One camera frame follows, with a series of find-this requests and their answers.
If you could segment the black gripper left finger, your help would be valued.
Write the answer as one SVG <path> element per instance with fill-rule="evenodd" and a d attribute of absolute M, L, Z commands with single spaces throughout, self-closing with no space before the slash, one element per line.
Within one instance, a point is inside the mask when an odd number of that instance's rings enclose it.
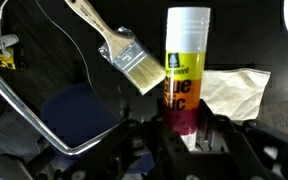
<path fill-rule="evenodd" d="M 119 124 L 62 172 L 60 180 L 122 180 L 132 172 L 143 180 L 184 180 L 179 163 L 183 150 L 183 141 L 159 109 L 150 121 Z"/>

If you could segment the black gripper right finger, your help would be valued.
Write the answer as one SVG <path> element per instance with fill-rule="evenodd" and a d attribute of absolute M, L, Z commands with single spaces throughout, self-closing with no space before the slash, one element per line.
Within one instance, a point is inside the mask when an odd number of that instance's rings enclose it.
<path fill-rule="evenodd" d="M 198 130 L 206 145 L 193 156 L 200 180 L 288 180 L 288 134 L 258 120 L 238 125 L 204 101 Z"/>

